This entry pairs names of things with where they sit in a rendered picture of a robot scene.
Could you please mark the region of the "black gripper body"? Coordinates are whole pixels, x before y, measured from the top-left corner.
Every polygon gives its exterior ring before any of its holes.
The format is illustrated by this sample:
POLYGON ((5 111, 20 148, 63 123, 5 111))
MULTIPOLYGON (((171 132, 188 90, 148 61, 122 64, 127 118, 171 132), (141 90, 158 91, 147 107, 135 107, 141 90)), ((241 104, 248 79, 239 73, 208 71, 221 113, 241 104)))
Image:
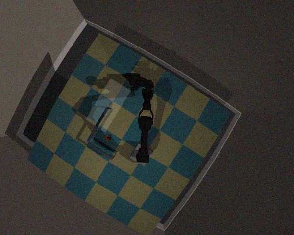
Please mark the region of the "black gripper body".
POLYGON ((140 87, 144 87, 145 81, 146 81, 146 78, 140 77, 140 75, 137 73, 137 75, 132 76, 130 85, 133 86, 134 84, 137 84, 137 85, 140 85, 140 87))

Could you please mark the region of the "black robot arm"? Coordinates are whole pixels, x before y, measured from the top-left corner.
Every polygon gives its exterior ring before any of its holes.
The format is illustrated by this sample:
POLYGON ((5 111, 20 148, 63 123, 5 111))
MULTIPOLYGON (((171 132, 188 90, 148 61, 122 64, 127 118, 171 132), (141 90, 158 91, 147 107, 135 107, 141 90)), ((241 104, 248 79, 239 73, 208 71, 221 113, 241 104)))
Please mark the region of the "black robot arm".
MULTIPOLYGON (((134 86, 130 90, 134 92, 135 90, 138 90, 138 87, 140 88, 140 85, 134 84, 134 86)), ((147 139, 148 139, 148 132, 150 131, 151 126, 153 125, 153 117, 154 117, 154 114, 151 110, 151 103, 150 103, 150 100, 152 100, 153 94, 154 94, 154 90, 152 90, 154 88, 153 82, 149 79, 146 80, 144 82, 144 88, 145 89, 142 89, 142 96, 144 99, 144 103, 138 116, 139 128, 142 131, 141 148, 139 148, 138 154, 136 154, 136 162, 149 163, 147 139), (152 117, 140 116, 143 110, 150 110, 152 117)))

